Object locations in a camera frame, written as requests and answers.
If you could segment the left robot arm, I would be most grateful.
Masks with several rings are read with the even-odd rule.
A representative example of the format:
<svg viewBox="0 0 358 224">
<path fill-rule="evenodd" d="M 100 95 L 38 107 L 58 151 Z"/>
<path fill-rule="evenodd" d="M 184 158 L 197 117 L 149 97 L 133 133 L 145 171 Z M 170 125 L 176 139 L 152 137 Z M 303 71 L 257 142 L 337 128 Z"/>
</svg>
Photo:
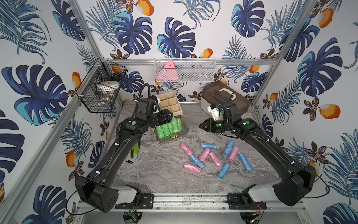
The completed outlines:
<svg viewBox="0 0 358 224">
<path fill-rule="evenodd" d="M 139 99 L 133 115 L 118 123 L 116 140 L 105 156 L 87 176 L 75 181 L 76 191 L 84 203 L 104 213 L 115 206 L 119 191 L 113 189 L 112 184 L 126 156 L 149 128 L 167 124 L 173 118 L 169 110 L 160 110 L 158 101 L 155 96 Z"/>
</svg>

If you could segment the green bag roll one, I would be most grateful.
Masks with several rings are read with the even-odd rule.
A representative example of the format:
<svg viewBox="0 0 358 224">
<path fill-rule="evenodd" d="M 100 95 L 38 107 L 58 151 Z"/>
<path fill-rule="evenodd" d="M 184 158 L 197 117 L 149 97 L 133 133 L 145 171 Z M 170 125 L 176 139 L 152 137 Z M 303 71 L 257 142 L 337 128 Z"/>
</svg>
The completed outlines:
<svg viewBox="0 0 358 224">
<path fill-rule="evenodd" d="M 169 122 L 167 124 L 165 124 L 167 129 L 168 129 L 168 133 L 169 135 L 172 135 L 173 134 L 173 127 L 172 127 L 172 124 Z"/>
</svg>

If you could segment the green bag roll two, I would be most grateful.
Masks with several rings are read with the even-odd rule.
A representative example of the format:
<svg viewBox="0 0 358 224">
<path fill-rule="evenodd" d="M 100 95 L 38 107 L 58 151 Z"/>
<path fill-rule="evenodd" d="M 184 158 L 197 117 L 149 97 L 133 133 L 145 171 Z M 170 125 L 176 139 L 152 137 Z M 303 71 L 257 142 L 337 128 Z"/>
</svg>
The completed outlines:
<svg viewBox="0 0 358 224">
<path fill-rule="evenodd" d="M 162 132 L 163 132 L 165 138 L 171 134 L 167 124 L 161 125 L 161 129 L 162 129 Z"/>
</svg>

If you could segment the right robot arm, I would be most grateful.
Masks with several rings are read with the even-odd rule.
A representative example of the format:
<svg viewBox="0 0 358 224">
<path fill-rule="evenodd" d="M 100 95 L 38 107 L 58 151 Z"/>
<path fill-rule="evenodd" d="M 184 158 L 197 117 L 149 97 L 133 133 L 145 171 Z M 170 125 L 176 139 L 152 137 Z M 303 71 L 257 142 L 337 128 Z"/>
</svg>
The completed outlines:
<svg viewBox="0 0 358 224">
<path fill-rule="evenodd" d="M 311 192 L 316 170 L 311 165 L 303 166 L 272 141 L 253 119 L 243 119 L 236 104 L 212 104 L 206 111 L 212 116 L 200 124 L 210 133 L 230 132 L 252 146 L 275 169 L 281 178 L 276 183 L 252 185 L 243 191 L 244 203 L 280 201 L 294 206 Z"/>
</svg>

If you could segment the green bag roll four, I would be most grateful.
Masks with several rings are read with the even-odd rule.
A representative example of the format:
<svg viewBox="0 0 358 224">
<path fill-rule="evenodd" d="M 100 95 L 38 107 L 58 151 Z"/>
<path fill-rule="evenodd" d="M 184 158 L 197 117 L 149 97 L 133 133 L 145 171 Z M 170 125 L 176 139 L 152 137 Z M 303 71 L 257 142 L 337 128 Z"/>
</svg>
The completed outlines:
<svg viewBox="0 0 358 224">
<path fill-rule="evenodd" d="M 177 118 L 176 123 L 177 123 L 177 127 L 178 127 L 177 130 L 178 130 L 179 132 L 181 132 L 181 131 L 183 130 L 181 118 Z"/>
</svg>

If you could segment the green bag roll three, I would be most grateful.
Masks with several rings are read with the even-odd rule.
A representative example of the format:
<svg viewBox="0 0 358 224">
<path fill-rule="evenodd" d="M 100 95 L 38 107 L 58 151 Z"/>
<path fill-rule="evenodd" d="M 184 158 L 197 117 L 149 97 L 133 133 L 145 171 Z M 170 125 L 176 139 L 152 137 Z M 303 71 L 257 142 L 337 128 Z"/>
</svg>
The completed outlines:
<svg viewBox="0 0 358 224">
<path fill-rule="evenodd" d="M 157 127 L 156 127 L 156 133 L 157 133 L 157 136 L 158 136 L 159 139 L 165 138 L 165 134 L 164 134 L 164 132 L 162 131 L 161 126 L 157 126 Z"/>
</svg>

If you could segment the green bag roll five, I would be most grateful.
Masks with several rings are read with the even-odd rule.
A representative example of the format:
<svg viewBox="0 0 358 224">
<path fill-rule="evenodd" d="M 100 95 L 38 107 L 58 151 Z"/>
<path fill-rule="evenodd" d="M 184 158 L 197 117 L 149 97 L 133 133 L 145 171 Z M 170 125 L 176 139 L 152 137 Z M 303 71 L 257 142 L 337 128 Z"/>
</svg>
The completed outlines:
<svg viewBox="0 0 358 224">
<path fill-rule="evenodd" d="M 172 118 L 171 125 L 172 125 L 172 133 L 177 133 L 177 132 L 179 132 L 179 127 L 178 127 L 177 119 L 176 119 L 175 117 Z"/>
</svg>

